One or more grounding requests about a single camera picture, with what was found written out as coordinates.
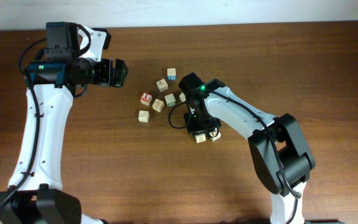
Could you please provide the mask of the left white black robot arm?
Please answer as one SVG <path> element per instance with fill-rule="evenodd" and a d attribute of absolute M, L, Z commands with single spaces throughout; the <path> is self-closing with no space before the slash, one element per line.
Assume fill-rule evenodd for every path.
<path fill-rule="evenodd" d="M 80 201 L 62 190 L 61 157 L 67 117 L 78 87 L 120 88 L 129 72 L 121 59 L 103 58 L 111 35 L 102 28 L 49 22 L 45 47 L 21 65 L 27 117 L 19 158 L 0 192 L 3 223 L 96 223 Z"/>

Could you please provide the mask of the wooden soccer ball block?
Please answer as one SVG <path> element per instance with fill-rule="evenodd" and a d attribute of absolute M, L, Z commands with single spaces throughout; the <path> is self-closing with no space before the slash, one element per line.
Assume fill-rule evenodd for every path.
<path fill-rule="evenodd" d="M 221 133 L 218 132 L 210 132 L 209 138 L 212 142 L 218 140 L 221 137 Z"/>

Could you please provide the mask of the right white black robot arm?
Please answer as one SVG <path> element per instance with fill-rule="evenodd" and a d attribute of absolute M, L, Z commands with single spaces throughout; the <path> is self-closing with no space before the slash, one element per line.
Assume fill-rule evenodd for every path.
<path fill-rule="evenodd" d="M 303 191 L 315 159 L 297 120 L 258 110 L 217 79 L 205 83 L 190 73 L 178 86 L 188 108 L 188 133 L 216 138 L 222 122 L 237 131 L 247 140 L 257 177 L 270 192 L 270 222 L 304 223 Z"/>

